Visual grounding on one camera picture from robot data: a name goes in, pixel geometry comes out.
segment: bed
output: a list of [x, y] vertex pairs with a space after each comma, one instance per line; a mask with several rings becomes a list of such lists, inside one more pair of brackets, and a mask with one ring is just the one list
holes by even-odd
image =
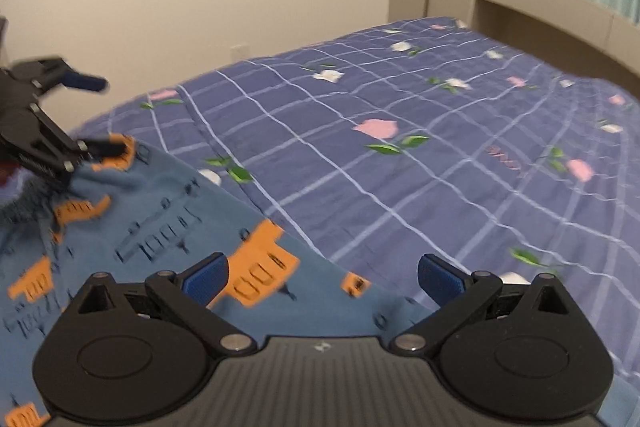
[[640, 389], [638, 102], [451, 18], [246, 60], [89, 121], [257, 208], [318, 255], [425, 305], [418, 259], [555, 271]]

